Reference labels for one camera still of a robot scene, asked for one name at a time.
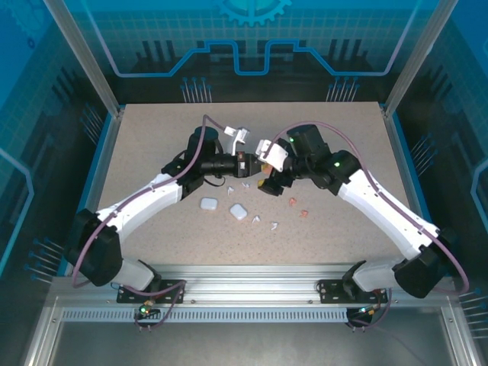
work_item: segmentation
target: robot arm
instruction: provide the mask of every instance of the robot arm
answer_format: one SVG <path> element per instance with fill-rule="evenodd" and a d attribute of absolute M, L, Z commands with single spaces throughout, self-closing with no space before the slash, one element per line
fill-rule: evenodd
<path fill-rule="evenodd" d="M 297 127 L 287 134 L 290 142 L 279 140 L 268 155 L 265 152 L 271 141 L 262 140 L 258 145 L 258 158 L 273 166 L 269 178 L 260 182 L 259 189 L 278 196 L 284 187 L 291 187 L 294 179 L 310 178 L 318 188 L 328 189 L 357 207 L 390 237 L 402 255 L 355 265 L 343 278 L 352 296 L 358 290 L 370 292 L 400 286 L 415 297 L 425 297 L 442 279 L 449 261 L 423 232 L 428 231 L 449 246 L 448 232 L 441 233 L 438 227 L 415 215 L 375 180 L 377 189 L 373 189 L 359 161 L 344 150 L 331 153 L 316 126 Z M 378 188 L 422 230 L 416 229 L 380 197 Z"/>
<path fill-rule="evenodd" d="M 74 265 L 78 261 L 89 236 L 115 211 L 116 215 L 107 222 L 86 253 L 80 272 L 95 286 L 114 282 L 131 286 L 138 291 L 144 291 L 148 287 L 153 288 L 154 286 L 150 285 L 157 277 L 156 273 L 141 261 L 122 258 L 120 244 L 138 226 L 160 210 L 179 202 L 202 186 L 206 175 L 218 178 L 224 175 L 245 178 L 261 171 L 261 163 L 253 154 L 236 151 L 237 143 L 245 143 L 248 130 L 243 128 L 229 130 L 227 127 L 226 134 L 231 136 L 228 153 L 223 152 L 218 140 L 218 132 L 207 127 L 196 163 L 180 179 L 160 186 L 188 166 L 196 152 L 201 135 L 201 127 L 197 128 L 188 140 L 184 156 L 173 159 L 161 169 L 161 174 L 130 195 L 132 199 L 123 210 L 117 212 L 127 198 L 96 213 L 82 210 L 76 214 L 64 252 L 68 262 Z"/>

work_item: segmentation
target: small white piece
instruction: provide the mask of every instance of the small white piece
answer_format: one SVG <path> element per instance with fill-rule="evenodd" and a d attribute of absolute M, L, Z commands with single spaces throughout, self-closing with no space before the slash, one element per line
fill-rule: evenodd
<path fill-rule="evenodd" d="M 218 203 L 219 201 L 216 198 L 203 197 L 200 202 L 200 208 L 202 210 L 215 211 Z"/>
<path fill-rule="evenodd" d="M 230 208 L 230 213 L 239 221 L 247 216 L 246 209 L 240 204 L 234 204 Z"/>

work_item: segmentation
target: glass panel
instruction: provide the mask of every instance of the glass panel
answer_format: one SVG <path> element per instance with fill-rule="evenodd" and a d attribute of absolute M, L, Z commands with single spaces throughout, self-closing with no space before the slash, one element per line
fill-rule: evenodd
<path fill-rule="evenodd" d="M 488 3 L 460 0 L 397 111 L 430 215 L 456 231 L 453 251 L 482 297 L 488 291 L 487 21 Z M 481 320 L 472 325 L 474 335 L 488 336 L 480 330 L 484 300 L 466 306 Z"/>
<path fill-rule="evenodd" d="M 0 2 L 0 39 L 0 353 L 21 364 L 107 111 L 42 2 Z"/>
<path fill-rule="evenodd" d="M 120 103 L 194 103 L 385 101 L 437 1 L 67 3 Z"/>

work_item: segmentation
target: purple cable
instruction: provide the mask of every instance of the purple cable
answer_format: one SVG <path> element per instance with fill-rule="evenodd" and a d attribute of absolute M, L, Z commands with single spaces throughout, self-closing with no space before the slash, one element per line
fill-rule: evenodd
<path fill-rule="evenodd" d="M 268 147 L 268 149 L 266 150 L 266 152 L 264 154 L 264 158 L 268 157 L 268 154 L 271 151 L 271 148 L 273 147 L 273 145 L 276 143 L 276 141 L 278 141 L 278 139 L 280 137 L 285 135 L 286 132 L 288 132 L 289 130 L 291 130 L 295 127 L 305 126 L 307 124 L 315 124 L 316 126 L 325 127 L 328 130 L 331 130 L 332 132 L 339 135 L 341 138 L 343 138 L 343 140 L 349 145 L 349 147 L 351 147 L 351 150 L 354 153 L 354 155 L 356 156 L 356 158 L 358 158 L 359 164 L 361 165 L 361 168 L 364 171 L 364 175 L 366 175 L 366 179 L 369 181 L 371 187 L 376 191 L 378 196 L 380 196 L 397 213 L 399 213 L 403 218 L 405 218 L 405 220 L 407 220 L 409 223 L 411 223 L 420 233 L 426 235 L 431 241 L 433 241 L 434 244 L 436 244 L 437 247 L 439 247 L 440 250 L 442 250 L 442 252 L 449 258 L 449 260 L 452 262 L 452 264 L 456 268 L 457 272 L 461 276 L 461 279 L 463 280 L 463 288 L 461 289 L 460 292 L 445 290 L 445 289 L 441 289 L 441 288 L 435 288 L 435 290 L 442 292 L 443 294 L 453 294 L 453 295 L 461 295 L 461 294 L 467 293 L 469 288 L 470 288 L 470 282 L 467 279 L 466 272 L 464 272 L 464 269 L 461 267 L 461 265 L 459 264 L 457 259 L 451 254 L 451 252 L 449 252 L 449 249 L 447 249 L 445 247 L 445 245 L 440 242 L 439 239 L 437 239 L 435 236 L 433 236 L 428 231 L 424 230 L 422 225 L 420 225 L 412 217 L 410 217 L 409 215 L 404 213 L 401 208 L 399 208 L 397 205 L 395 205 L 395 203 L 392 202 L 392 200 L 390 200 L 383 192 L 380 191 L 380 189 L 376 186 L 376 183 L 374 182 L 374 179 L 371 176 L 371 173 L 369 172 L 369 170 L 366 166 L 366 163 L 364 162 L 363 157 L 360 154 L 359 150 L 356 148 L 355 144 L 341 130 L 335 128 L 334 126 L 332 126 L 330 124 L 327 124 L 325 122 L 319 122 L 316 120 L 305 120 L 303 122 L 297 122 L 295 124 L 292 124 L 289 127 L 286 127 L 284 130 L 282 130 L 279 134 L 277 134 L 274 137 L 274 139 L 271 141 L 270 146 Z"/>
<path fill-rule="evenodd" d="M 141 323 L 139 323 L 139 321 L 137 321 L 137 319 L 134 319 L 134 322 L 136 323 L 137 326 L 139 326 L 141 329 L 146 329 L 148 331 L 151 331 L 151 329 L 155 329 L 159 326 L 162 326 L 162 324 L 168 319 L 169 317 L 169 314 L 171 313 L 171 311 L 173 310 L 173 308 L 175 307 L 175 304 L 176 304 L 176 301 L 178 301 L 178 298 L 180 297 L 181 295 L 181 292 L 183 291 L 183 287 L 185 287 L 185 282 L 186 281 L 181 281 L 179 282 L 178 284 L 176 284 L 176 286 L 178 286 L 179 284 L 183 283 L 183 285 L 180 285 L 180 289 L 178 291 L 178 293 L 175 295 L 175 298 L 173 299 L 173 301 L 171 302 L 171 305 L 169 306 L 169 309 L 168 311 L 166 312 L 166 314 L 164 315 L 164 317 L 158 321 L 155 325 L 153 326 L 148 326 L 147 328 L 143 327 L 141 325 Z"/>
<path fill-rule="evenodd" d="M 380 315 L 380 317 L 377 319 L 376 322 L 374 322 L 373 324 L 368 324 L 368 328 L 369 329 L 372 329 L 372 328 L 376 328 L 377 325 L 379 323 L 381 323 L 384 318 L 386 318 L 388 312 L 390 311 L 390 308 L 391 308 L 391 301 L 393 300 L 393 291 L 391 288 L 388 289 L 388 302 L 387 302 L 387 305 L 386 307 L 384 308 L 384 311 L 383 313 Z"/>
<path fill-rule="evenodd" d="M 89 284 L 90 283 L 90 281 L 85 281 L 85 282 L 82 282 L 81 284 L 77 284 L 76 283 L 76 280 L 77 280 L 78 274 L 79 274 L 79 269 L 82 266 L 83 260 L 85 259 L 85 256 L 86 256 L 86 253 L 88 252 L 88 250 L 92 246 L 92 243 L 94 242 L 95 238 L 102 231 L 102 229 L 107 226 L 108 222 L 110 220 L 112 220 L 114 217 L 116 217 L 117 214 L 124 207 L 126 207 L 130 202 L 134 201 L 136 198 L 142 196 L 143 194 L 146 194 L 147 192 L 151 192 L 153 189 L 161 188 L 164 185 L 168 185 L 169 183 L 172 183 L 172 182 L 180 179 L 183 175 L 185 175 L 186 173 L 188 173 L 188 171 L 191 169 L 191 167 L 193 167 L 193 165 L 196 163 L 196 161 L 198 159 L 198 156 L 200 155 L 201 147 L 202 147 L 202 145 L 204 143 L 205 128 L 207 126 L 206 125 L 206 120 L 209 120 L 217 128 L 223 130 L 223 127 L 221 125 L 219 125 L 215 120 L 213 120 L 212 118 L 210 118 L 209 116 L 207 116 L 206 114 L 204 114 L 204 116 L 202 118 L 200 139 L 198 140 L 197 149 L 195 150 L 195 154 L 193 155 L 193 158 L 191 158 L 191 161 L 186 166 L 186 168 L 184 168 L 179 174 L 177 174 L 174 177 L 168 179 L 167 181 L 162 181 L 161 183 L 158 183 L 157 185 L 154 185 L 152 187 L 145 188 L 142 191 L 139 191 L 139 192 L 135 193 L 134 195 L 130 196 L 128 199 L 126 199 L 124 202 L 122 202 L 115 210 L 113 210 L 112 212 L 110 212 L 110 214 L 105 218 L 105 220 L 103 220 L 100 223 L 100 225 L 97 226 L 97 228 L 95 229 L 95 231 L 90 235 L 90 237 L 86 241 L 86 244 L 83 247 L 82 251 L 80 252 L 79 257 L 78 257 L 78 260 L 76 261 L 76 265 L 75 265 L 75 267 L 73 269 L 73 273 L 72 273 L 72 276 L 73 276 L 72 286 L 74 288 L 79 288 L 79 287 L 85 286 L 86 284 Z"/>

